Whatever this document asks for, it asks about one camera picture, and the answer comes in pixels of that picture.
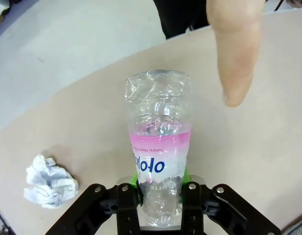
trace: bottle label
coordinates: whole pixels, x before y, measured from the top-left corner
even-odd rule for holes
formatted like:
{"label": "bottle label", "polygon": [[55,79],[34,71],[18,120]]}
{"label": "bottle label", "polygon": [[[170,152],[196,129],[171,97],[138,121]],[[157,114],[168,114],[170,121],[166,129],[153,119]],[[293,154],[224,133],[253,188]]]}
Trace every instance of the bottle label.
{"label": "bottle label", "polygon": [[183,177],[191,132],[169,136],[130,135],[139,183]]}

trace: finger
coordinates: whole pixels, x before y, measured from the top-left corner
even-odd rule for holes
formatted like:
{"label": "finger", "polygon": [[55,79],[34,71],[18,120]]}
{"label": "finger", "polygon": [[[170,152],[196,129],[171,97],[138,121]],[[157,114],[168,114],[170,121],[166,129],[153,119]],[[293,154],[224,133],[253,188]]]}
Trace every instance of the finger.
{"label": "finger", "polygon": [[265,0],[208,0],[207,13],[216,43],[218,71],[228,106],[245,98],[257,62],[260,17]]}

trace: white floor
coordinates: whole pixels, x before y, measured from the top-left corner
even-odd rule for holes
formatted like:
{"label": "white floor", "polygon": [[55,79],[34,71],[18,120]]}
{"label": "white floor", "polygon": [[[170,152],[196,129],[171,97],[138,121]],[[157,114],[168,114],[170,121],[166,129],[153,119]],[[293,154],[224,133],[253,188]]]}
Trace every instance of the white floor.
{"label": "white floor", "polygon": [[68,2],[23,0],[0,24],[0,129],[83,76],[164,42],[152,0]]}

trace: bolt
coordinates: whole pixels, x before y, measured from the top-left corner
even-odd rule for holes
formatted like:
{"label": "bolt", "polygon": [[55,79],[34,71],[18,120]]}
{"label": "bolt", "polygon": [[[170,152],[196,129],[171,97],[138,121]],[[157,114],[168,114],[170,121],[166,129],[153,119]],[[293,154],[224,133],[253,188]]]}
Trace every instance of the bolt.
{"label": "bolt", "polygon": [[101,187],[97,187],[96,189],[94,189],[94,192],[100,192],[101,191]]}
{"label": "bolt", "polygon": [[195,184],[189,184],[189,189],[195,189],[196,185]]}
{"label": "bolt", "polygon": [[122,189],[121,189],[122,191],[127,191],[128,190],[128,186],[124,186],[124,187],[122,187]]}
{"label": "bolt", "polygon": [[224,192],[224,189],[223,189],[223,188],[218,188],[218,189],[216,189],[216,191],[217,191],[218,193],[223,193],[223,192]]}

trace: clear plastic bottle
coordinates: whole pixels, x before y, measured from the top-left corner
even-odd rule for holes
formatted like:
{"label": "clear plastic bottle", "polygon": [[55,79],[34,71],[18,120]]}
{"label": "clear plastic bottle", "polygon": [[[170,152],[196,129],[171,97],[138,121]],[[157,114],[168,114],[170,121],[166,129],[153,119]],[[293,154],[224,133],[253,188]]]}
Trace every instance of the clear plastic bottle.
{"label": "clear plastic bottle", "polygon": [[125,101],[146,223],[175,225],[191,134],[190,78],[174,70],[133,75]]}

